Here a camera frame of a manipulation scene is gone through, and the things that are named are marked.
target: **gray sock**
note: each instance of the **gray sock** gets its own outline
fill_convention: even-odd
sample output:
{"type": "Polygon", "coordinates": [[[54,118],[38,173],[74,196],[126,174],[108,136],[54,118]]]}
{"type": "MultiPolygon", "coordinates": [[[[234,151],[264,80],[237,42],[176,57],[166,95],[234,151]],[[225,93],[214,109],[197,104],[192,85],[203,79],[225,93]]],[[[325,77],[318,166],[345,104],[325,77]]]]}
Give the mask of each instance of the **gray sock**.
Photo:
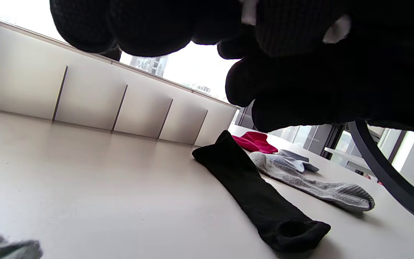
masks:
{"type": "Polygon", "coordinates": [[[38,241],[8,243],[0,235],[0,259],[39,259],[42,251],[38,241]]]}
{"type": "Polygon", "coordinates": [[[309,164],[309,158],[300,156],[291,151],[281,149],[277,154],[271,154],[267,156],[271,161],[274,161],[282,166],[288,168],[289,170],[295,170],[297,172],[304,172],[304,170],[309,170],[312,172],[317,172],[319,169],[312,164],[309,164]]]}
{"type": "Polygon", "coordinates": [[[373,209],[375,206],[373,197],[357,184],[344,182],[325,183],[309,180],[298,171],[268,159],[268,154],[261,152],[252,152],[250,159],[263,174],[320,200],[332,202],[349,212],[362,213],[373,209]]]}

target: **sock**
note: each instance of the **sock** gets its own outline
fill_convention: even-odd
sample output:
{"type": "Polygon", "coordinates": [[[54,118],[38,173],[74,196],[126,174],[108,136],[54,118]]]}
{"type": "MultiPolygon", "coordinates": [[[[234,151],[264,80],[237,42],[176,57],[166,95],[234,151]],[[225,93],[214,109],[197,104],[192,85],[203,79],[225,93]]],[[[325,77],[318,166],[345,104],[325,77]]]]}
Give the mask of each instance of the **sock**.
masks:
{"type": "Polygon", "coordinates": [[[223,59],[242,59],[248,56],[265,56],[255,38],[251,25],[242,25],[240,34],[217,44],[217,51],[223,59]]]}
{"type": "Polygon", "coordinates": [[[265,182],[228,131],[215,144],[192,154],[223,184],[272,249],[286,253],[315,249],[330,230],[330,225],[311,220],[265,182]]]}
{"type": "Polygon", "coordinates": [[[373,197],[356,184],[309,180],[299,172],[288,170],[287,167],[268,159],[268,155],[260,152],[251,153],[250,158],[263,174],[349,212],[362,213],[375,206],[373,197]]]}
{"type": "Polygon", "coordinates": [[[107,25],[110,0],[50,0],[59,34],[77,49],[102,53],[116,44],[107,25]]]}
{"type": "Polygon", "coordinates": [[[5,259],[39,259],[42,251],[38,241],[8,243],[0,235],[0,258],[5,259]]]}
{"type": "Polygon", "coordinates": [[[109,27],[124,52],[158,57],[191,41],[194,15],[190,0],[110,0],[109,27]]]}
{"type": "Polygon", "coordinates": [[[279,151],[279,153],[275,155],[269,155],[267,158],[282,165],[286,169],[299,173],[303,173],[305,169],[312,172],[319,171],[317,167],[309,164],[309,158],[300,156],[299,154],[295,154],[288,150],[282,149],[279,151]]]}
{"type": "Polygon", "coordinates": [[[277,149],[266,141],[268,135],[263,133],[249,131],[242,137],[233,136],[233,138],[240,147],[251,152],[260,151],[265,154],[277,152],[277,149]]]}
{"type": "Polygon", "coordinates": [[[197,10],[192,42],[215,45],[240,34],[242,4],[238,0],[199,1],[197,10]]]}
{"type": "Polygon", "coordinates": [[[255,32],[270,57],[307,53],[332,24],[346,13],[343,0],[260,0],[255,32]]]}
{"type": "MultiPolygon", "coordinates": [[[[337,44],[320,42],[319,47],[311,53],[284,58],[260,55],[252,40],[246,42],[249,43],[233,39],[221,42],[217,46],[223,58],[245,56],[236,62],[226,75],[226,97],[233,105],[247,107],[260,95],[269,94],[278,95],[276,98],[281,99],[275,105],[287,107],[284,103],[289,96],[316,95],[317,92],[323,91],[323,87],[333,88],[333,91],[343,89],[337,84],[340,81],[339,75],[343,75],[345,70],[344,62],[336,56],[336,52],[342,52],[340,49],[345,44],[343,41],[337,44]]],[[[300,98],[294,99],[299,103],[303,101],[300,98]]]]}

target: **window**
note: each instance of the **window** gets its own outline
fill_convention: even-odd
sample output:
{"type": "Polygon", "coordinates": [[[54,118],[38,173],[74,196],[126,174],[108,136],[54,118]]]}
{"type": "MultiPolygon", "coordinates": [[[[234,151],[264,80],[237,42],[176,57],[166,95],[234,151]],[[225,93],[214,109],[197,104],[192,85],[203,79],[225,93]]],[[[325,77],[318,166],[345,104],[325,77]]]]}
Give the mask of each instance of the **window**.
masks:
{"type": "Polygon", "coordinates": [[[237,60],[222,59],[216,46],[191,42],[163,57],[143,58],[123,53],[120,62],[228,102],[225,79],[237,60]]]}

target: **white table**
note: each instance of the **white table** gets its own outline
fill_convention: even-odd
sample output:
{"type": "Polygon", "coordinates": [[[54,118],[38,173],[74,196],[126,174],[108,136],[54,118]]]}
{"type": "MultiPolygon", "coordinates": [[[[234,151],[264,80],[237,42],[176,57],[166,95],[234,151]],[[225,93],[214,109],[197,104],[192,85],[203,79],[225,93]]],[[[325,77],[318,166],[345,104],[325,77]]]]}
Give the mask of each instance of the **white table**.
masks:
{"type": "MultiPolygon", "coordinates": [[[[384,187],[278,137],[269,142],[309,157],[320,172],[307,177],[354,182],[375,198],[360,218],[265,178],[332,226],[312,258],[414,258],[414,216],[384,187]]],[[[39,239],[44,259],[277,258],[192,149],[0,113],[0,233],[39,239]]]]}
{"type": "Polygon", "coordinates": [[[324,150],[334,155],[340,156],[343,159],[346,159],[348,162],[350,162],[349,165],[354,167],[355,169],[362,171],[366,174],[375,176],[363,158],[356,157],[356,156],[347,154],[346,152],[339,151],[336,149],[329,149],[328,147],[326,147],[324,150]]]}

